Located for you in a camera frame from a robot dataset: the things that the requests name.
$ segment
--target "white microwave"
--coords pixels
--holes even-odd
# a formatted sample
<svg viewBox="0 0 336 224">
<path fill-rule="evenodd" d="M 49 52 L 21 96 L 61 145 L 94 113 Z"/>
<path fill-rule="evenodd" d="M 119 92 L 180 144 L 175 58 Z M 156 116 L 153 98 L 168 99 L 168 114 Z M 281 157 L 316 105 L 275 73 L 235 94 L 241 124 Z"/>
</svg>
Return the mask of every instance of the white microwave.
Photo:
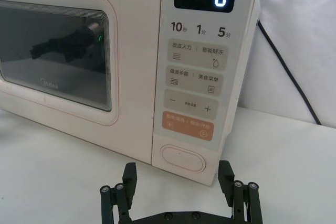
<svg viewBox="0 0 336 224">
<path fill-rule="evenodd" d="M 0 0 L 0 108 L 210 185 L 259 0 Z"/>
</svg>

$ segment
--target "oval button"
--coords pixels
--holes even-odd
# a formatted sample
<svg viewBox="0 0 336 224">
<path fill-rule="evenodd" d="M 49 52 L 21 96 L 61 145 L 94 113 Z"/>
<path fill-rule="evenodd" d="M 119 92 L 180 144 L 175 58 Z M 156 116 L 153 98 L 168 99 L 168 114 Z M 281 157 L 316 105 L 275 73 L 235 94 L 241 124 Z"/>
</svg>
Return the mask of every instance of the oval button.
<svg viewBox="0 0 336 224">
<path fill-rule="evenodd" d="M 205 161 L 200 154 L 173 145 L 163 146 L 160 152 L 162 158 L 171 165 L 192 172 L 202 172 L 205 169 Z"/>
</svg>

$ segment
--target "midea logo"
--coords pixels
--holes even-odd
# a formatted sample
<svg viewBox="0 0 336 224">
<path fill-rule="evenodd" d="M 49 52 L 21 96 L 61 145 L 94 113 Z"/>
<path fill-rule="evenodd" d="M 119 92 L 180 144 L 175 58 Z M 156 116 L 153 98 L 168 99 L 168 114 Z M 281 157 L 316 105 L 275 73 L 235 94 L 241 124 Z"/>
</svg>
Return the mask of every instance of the midea logo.
<svg viewBox="0 0 336 224">
<path fill-rule="evenodd" d="M 48 87 L 48 88 L 52 88 L 52 89 L 58 89 L 57 84 L 49 82 L 49 81 L 46 81 L 46 79 L 44 79 L 44 78 L 41 78 L 40 82 L 41 82 L 41 84 L 42 84 L 43 87 Z"/>
</svg>

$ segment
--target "white table surface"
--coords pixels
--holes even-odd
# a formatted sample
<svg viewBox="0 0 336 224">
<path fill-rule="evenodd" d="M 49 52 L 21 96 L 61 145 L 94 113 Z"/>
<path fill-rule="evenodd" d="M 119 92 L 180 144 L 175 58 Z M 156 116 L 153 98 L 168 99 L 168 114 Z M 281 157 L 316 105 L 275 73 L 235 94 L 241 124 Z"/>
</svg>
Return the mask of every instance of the white table surface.
<svg viewBox="0 0 336 224">
<path fill-rule="evenodd" d="M 335 149 L 336 129 L 238 109 L 223 159 L 236 179 L 259 184 L 264 223 L 334 223 Z M 121 182 L 132 161 L 0 111 L 0 223 L 101 223 L 99 188 Z M 193 210 L 230 216 L 217 180 L 207 187 L 136 164 L 131 218 Z"/>
</svg>

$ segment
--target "orange button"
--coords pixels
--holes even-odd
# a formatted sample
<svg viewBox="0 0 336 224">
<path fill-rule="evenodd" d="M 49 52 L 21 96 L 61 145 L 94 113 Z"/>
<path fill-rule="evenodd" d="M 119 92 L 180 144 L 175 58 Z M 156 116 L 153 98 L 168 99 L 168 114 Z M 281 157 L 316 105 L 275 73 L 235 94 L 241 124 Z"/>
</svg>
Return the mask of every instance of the orange button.
<svg viewBox="0 0 336 224">
<path fill-rule="evenodd" d="M 164 111 L 162 127 L 203 140 L 211 141 L 214 133 L 214 124 L 188 116 Z"/>
</svg>

